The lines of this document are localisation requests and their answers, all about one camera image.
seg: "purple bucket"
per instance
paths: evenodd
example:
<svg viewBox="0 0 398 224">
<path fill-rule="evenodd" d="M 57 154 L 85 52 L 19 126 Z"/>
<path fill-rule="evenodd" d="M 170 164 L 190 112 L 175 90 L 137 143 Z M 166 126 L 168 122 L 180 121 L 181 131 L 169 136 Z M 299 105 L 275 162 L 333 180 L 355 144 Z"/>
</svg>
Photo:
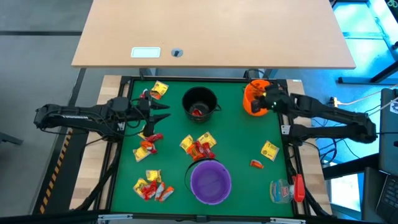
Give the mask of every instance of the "purple bucket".
<svg viewBox="0 0 398 224">
<path fill-rule="evenodd" d="M 217 205 L 231 192 L 231 176 L 225 166 L 216 161 L 200 162 L 191 174 L 191 190 L 207 205 Z"/>
</svg>

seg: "wooden desk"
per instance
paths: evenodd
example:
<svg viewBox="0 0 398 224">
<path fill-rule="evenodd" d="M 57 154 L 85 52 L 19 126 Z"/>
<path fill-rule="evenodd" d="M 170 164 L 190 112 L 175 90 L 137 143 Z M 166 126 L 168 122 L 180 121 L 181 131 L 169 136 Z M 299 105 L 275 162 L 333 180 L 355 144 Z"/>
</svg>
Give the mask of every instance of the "wooden desk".
<svg viewBox="0 0 398 224">
<path fill-rule="evenodd" d="M 355 68 L 327 0 L 94 0 L 72 65 Z"/>
<path fill-rule="evenodd" d="M 97 103 L 103 104 L 118 95 L 120 79 L 121 76 L 107 75 L 104 77 Z M 300 80 L 288 80 L 288 89 L 291 93 L 304 94 L 303 84 Z M 294 122 L 311 126 L 311 120 L 308 118 L 297 118 Z M 100 137 L 96 133 L 90 133 L 87 141 L 90 142 L 98 138 Z M 315 144 L 314 139 L 309 139 L 308 141 Z M 104 141 L 96 142 L 86 147 L 70 208 L 76 208 L 79 206 L 97 184 L 100 176 L 101 165 L 103 163 L 105 147 L 106 142 Z M 322 208 L 331 214 L 329 198 L 326 192 L 325 182 L 323 180 L 318 151 L 314 147 L 306 144 L 299 147 L 299 149 L 307 188 Z M 106 185 L 103 192 L 107 191 L 108 186 Z M 100 208 L 104 208 L 105 201 L 106 194 L 103 194 Z M 299 206 L 298 208 L 299 212 L 303 213 L 302 206 Z"/>
</svg>

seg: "green tablecloth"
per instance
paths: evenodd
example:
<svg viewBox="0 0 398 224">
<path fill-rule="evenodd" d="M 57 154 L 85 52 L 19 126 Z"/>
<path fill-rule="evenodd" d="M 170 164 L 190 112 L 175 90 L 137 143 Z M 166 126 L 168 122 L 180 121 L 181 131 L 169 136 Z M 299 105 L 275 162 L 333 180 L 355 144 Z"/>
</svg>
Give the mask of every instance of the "green tablecloth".
<svg viewBox="0 0 398 224">
<path fill-rule="evenodd" d="M 154 114 L 171 114 L 155 126 L 155 132 L 162 133 L 164 139 L 156 142 L 157 154 L 136 162 L 132 150 L 139 147 L 141 139 L 139 136 L 124 138 L 111 211 L 292 217 L 291 204 L 272 203 L 269 193 L 272 180 L 287 178 L 278 115 L 273 112 L 259 118 L 248 115 L 242 106 L 245 83 L 165 83 L 169 89 L 159 102 L 169 105 L 170 109 L 153 111 Z M 151 81 L 135 81 L 132 98 L 138 98 L 143 89 L 151 89 L 153 86 L 154 82 Z M 183 94 L 195 86 L 211 89 L 222 107 L 222 111 L 214 112 L 211 119 L 203 124 L 188 120 L 182 108 Z M 137 130 L 139 129 L 127 128 L 126 134 Z M 217 145 L 212 148 L 216 159 L 229 170 L 232 179 L 229 197 L 214 206 L 200 203 L 186 188 L 184 174 L 193 161 L 179 146 L 188 134 L 196 139 L 207 131 L 217 140 Z M 260 153 L 267 140 L 280 148 L 274 162 Z M 249 166 L 252 159 L 261 161 L 264 169 Z M 145 171 L 149 169 L 161 169 L 166 186 L 175 189 L 163 203 L 153 199 L 144 201 L 132 189 L 138 178 L 146 178 Z M 189 178 L 190 172 L 187 175 L 188 186 Z"/>
</svg>

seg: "black bucket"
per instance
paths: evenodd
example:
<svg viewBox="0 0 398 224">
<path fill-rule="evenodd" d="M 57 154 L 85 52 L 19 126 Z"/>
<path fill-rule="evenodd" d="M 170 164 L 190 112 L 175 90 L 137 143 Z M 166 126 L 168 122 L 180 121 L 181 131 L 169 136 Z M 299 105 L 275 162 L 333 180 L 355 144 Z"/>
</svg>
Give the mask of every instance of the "black bucket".
<svg viewBox="0 0 398 224">
<path fill-rule="evenodd" d="M 221 111 L 216 95 L 205 87 L 189 89 L 182 98 L 182 106 L 188 118 L 197 123 L 208 121 L 214 111 Z M 193 115 L 195 110 L 201 115 Z"/>
</svg>

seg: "concrete floor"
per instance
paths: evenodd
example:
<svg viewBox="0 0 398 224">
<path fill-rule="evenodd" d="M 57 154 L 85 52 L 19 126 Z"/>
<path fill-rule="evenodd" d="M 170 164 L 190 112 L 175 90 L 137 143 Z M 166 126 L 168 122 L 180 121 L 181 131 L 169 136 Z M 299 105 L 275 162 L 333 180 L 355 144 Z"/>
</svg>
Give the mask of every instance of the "concrete floor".
<svg viewBox="0 0 398 224">
<path fill-rule="evenodd" d="M 82 30 L 90 6 L 90 0 L 0 0 L 0 30 Z M 335 14 L 342 32 L 378 32 L 363 4 L 337 4 Z M 0 144 L 0 216 L 30 212 L 55 139 L 32 124 L 34 110 L 46 103 L 67 103 L 78 74 L 70 66 L 78 40 L 79 37 L 0 36 L 0 131 L 24 140 L 21 146 Z M 323 102 L 330 96 L 349 102 L 380 90 L 381 86 L 336 84 L 337 77 L 373 76 L 394 61 L 383 40 L 350 39 L 347 44 L 357 65 L 354 70 L 283 69 L 276 78 L 303 80 L 306 94 Z M 95 104 L 104 75 L 137 74 L 136 69 L 88 69 L 77 105 Z M 243 70 L 161 69 L 160 75 L 241 77 Z M 378 105 L 379 98 L 376 95 L 355 106 L 358 111 L 366 111 Z M 354 106 L 342 108 L 354 110 Z M 372 119 L 379 124 L 378 114 Z M 319 140 L 318 145 L 329 142 Z M 378 151 L 376 142 L 348 144 L 361 157 Z M 354 158 L 346 146 L 338 145 L 336 161 Z"/>
</svg>

